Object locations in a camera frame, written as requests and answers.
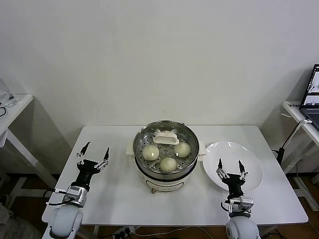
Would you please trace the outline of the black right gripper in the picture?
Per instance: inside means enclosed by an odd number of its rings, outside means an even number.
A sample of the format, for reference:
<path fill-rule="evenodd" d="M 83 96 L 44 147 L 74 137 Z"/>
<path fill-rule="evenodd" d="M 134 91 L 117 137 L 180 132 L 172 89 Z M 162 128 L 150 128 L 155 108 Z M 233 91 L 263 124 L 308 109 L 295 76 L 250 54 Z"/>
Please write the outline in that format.
<path fill-rule="evenodd" d="M 242 185 L 245 184 L 245 177 L 248 174 L 248 172 L 245 170 L 244 165 L 239 160 L 239 169 L 241 175 L 238 174 L 227 174 L 223 170 L 222 160 L 221 158 L 218 161 L 216 173 L 220 179 L 222 179 L 222 182 L 228 186 L 229 195 L 227 198 L 240 198 L 244 195 L 242 191 Z"/>

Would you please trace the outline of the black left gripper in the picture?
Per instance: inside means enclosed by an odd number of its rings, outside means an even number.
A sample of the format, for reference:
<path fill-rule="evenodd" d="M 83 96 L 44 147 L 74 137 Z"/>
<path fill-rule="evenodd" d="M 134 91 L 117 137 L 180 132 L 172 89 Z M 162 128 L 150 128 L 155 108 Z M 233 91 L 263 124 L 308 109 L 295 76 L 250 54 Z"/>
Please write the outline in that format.
<path fill-rule="evenodd" d="M 84 159 L 84 155 L 88 149 L 89 144 L 90 142 L 87 142 L 82 147 L 80 152 L 76 154 L 79 174 L 74 182 L 75 186 L 89 186 L 92 176 L 94 174 L 98 174 L 99 170 L 103 170 L 109 164 L 109 147 L 105 153 L 103 160 L 99 163 Z"/>

